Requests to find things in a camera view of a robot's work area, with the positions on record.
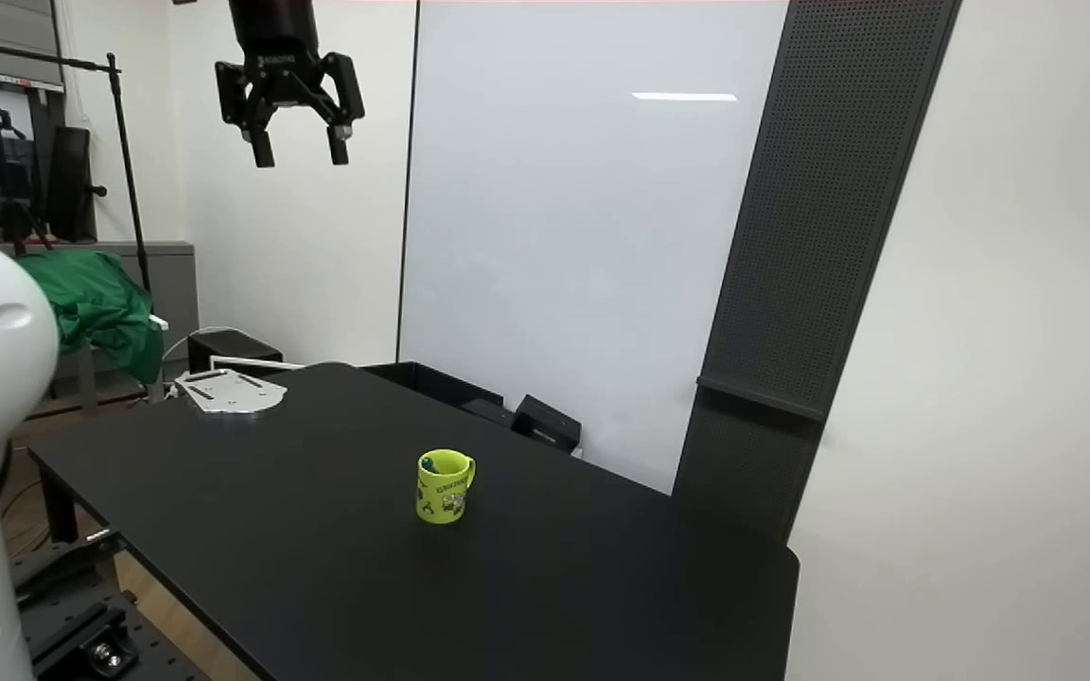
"whiteboard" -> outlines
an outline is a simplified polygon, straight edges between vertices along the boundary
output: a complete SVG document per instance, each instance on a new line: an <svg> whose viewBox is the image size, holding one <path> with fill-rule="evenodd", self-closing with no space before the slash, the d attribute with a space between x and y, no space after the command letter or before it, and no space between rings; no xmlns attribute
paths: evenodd
<svg viewBox="0 0 1090 681"><path fill-rule="evenodd" d="M401 359L671 493L783 13L425 0Z"/></svg>

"cup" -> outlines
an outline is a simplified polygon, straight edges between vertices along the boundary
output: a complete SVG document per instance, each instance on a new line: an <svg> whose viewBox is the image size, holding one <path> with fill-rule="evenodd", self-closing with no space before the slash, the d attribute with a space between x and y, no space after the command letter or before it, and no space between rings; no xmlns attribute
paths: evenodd
<svg viewBox="0 0 1090 681"><path fill-rule="evenodd" d="M425 450L416 460L416 516L427 527L455 527L464 516L475 460L460 450Z"/></svg>

